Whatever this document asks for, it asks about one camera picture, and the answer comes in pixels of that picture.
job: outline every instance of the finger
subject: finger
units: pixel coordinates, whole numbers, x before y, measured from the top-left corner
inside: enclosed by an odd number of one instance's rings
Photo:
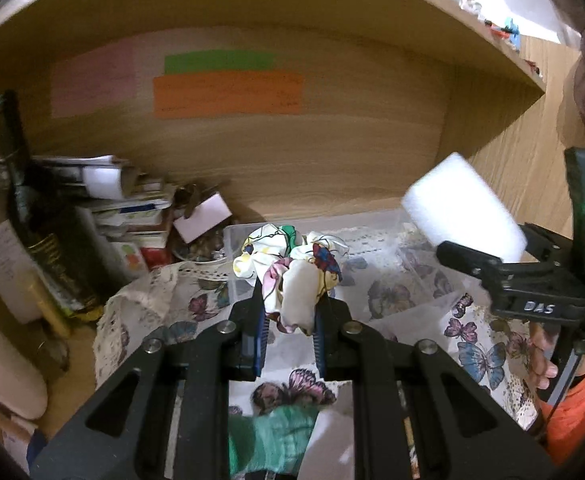
[[[531,386],[540,390],[546,390],[547,387],[550,386],[550,379],[545,376],[540,376],[534,372],[530,372],[530,375],[528,376],[528,382],[531,384]]]
[[[530,352],[530,365],[532,371],[540,376],[556,377],[559,369],[543,355],[541,348],[534,346]]]
[[[542,350],[550,350],[555,344],[554,338],[539,323],[530,323],[530,339],[534,346]]]

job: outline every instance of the white foam sponge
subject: white foam sponge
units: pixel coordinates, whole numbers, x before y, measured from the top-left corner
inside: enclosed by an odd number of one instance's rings
[[[415,182],[403,207],[434,246],[445,240],[516,263],[526,237],[508,209],[459,153]]]

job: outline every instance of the human hand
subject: human hand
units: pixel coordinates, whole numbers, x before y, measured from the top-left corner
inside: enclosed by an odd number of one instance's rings
[[[528,382],[531,387],[545,390],[550,385],[550,379],[557,376],[557,365],[545,358],[543,352],[551,349],[557,336],[551,336],[539,323],[530,323],[530,374]],[[585,355],[581,358],[575,377],[585,375]]]

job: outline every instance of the white paper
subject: white paper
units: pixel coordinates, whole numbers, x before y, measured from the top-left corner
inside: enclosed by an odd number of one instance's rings
[[[0,296],[19,323],[39,319],[37,303],[21,283],[34,263],[13,231],[10,222],[0,224]]]
[[[226,203],[223,202],[221,195],[215,193],[194,208],[190,218],[175,220],[175,228],[181,238],[189,244],[230,216],[232,216],[232,213]]]
[[[84,185],[94,198],[123,200],[122,170],[116,167],[89,166],[83,170]]]
[[[10,418],[13,422],[23,427],[31,435],[37,428],[37,426],[35,426],[32,422],[23,420],[19,416],[12,415]],[[8,454],[21,469],[23,469],[26,473],[30,473],[30,467],[28,466],[28,446],[30,443],[26,444],[23,440],[20,440],[12,434],[6,433],[5,431],[2,431],[1,434],[3,436],[4,448]]]

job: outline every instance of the teal fabric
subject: teal fabric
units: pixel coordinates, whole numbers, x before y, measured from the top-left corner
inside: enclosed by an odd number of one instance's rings
[[[292,225],[282,225],[282,231],[288,238],[288,247],[286,247],[286,256],[290,255],[290,251],[298,245],[301,245],[301,241],[297,240],[297,230]]]
[[[316,406],[279,406],[267,415],[230,415],[230,475],[262,470],[296,475],[318,414]]]

